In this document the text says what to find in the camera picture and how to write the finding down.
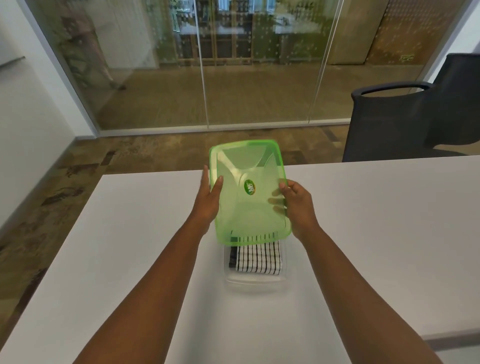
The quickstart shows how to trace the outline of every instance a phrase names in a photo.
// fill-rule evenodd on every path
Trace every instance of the forearm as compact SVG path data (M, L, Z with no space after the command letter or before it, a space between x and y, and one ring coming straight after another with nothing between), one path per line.
M75 364L164 362L203 233L192 218L183 224Z
M441 363L320 227L302 243L353 364Z

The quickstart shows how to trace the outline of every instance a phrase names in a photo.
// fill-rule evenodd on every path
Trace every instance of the chair backrest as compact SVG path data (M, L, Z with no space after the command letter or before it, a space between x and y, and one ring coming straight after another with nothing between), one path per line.
M393 97L364 96L404 87L423 91ZM396 153L423 147L430 125L428 105L433 89L426 82L396 82L355 90L342 161L394 159Z
M434 84L433 118L425 145L479 141L480 54L449 54Z

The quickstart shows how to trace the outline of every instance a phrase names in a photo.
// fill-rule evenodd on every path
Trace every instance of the hand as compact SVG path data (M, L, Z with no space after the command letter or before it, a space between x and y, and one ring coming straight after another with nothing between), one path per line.
M304 189L299 183L287 180L287 184L281 182L279 190L273 195L284 196L283 206L278 206L278 199L269 199L270 203L275 203L274 210L286 214L292 223L292 232L302 243L310 233L320 228L315 210L313 209L312 195Z
M204 234L208 231L210 223L215 219L218 213L220 200L220 192L223 186L223 176L217 178L212 191L210 191L210 182L208 179L208 167L204 166L200 188L193 204L192 212L189 216L190 220L200 224L200 228Z

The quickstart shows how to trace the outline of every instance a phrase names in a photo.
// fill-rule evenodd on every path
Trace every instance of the tabletop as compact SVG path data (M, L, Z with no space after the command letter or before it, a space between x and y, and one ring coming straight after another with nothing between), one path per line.
M480 156L299 165L318 220L424 338L480 329ZM200 171L104 175L0 352L71 363L186 219ZM167 363L349 363L301 244L287 286L243 292L201 241Z

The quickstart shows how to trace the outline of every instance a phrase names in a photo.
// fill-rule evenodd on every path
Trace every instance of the folded towel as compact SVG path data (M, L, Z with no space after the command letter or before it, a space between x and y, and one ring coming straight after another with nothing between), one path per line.
M282 269L279 242L233 246L228 266L238 272L279 275Z

